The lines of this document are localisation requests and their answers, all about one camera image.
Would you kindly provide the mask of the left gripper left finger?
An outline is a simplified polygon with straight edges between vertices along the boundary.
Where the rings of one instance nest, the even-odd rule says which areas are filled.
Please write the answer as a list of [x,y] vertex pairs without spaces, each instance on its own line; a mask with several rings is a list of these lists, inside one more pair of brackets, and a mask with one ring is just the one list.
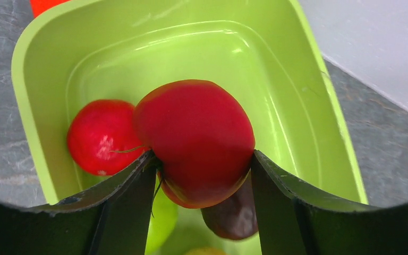
[[149,151],[55,205],[0,201],[0,254],[144,254],[155,189]]

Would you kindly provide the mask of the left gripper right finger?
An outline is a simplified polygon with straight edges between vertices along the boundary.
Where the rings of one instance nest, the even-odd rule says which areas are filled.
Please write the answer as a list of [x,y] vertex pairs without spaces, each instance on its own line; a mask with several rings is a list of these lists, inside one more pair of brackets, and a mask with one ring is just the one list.
[[259,150],[251,174],[263,254],[408,254],[408,202],[382,208],[338,197]]

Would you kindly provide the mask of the red fake tomato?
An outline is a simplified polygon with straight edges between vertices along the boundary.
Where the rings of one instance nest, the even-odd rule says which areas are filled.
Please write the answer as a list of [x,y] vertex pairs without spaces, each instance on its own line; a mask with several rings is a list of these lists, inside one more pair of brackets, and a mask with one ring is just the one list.
[[166,195],[189,209],[214,206],[245,181],[254,152],[251,122],[239,102],[207,80],[154,89],[133,112],[134,130],[163,168]]

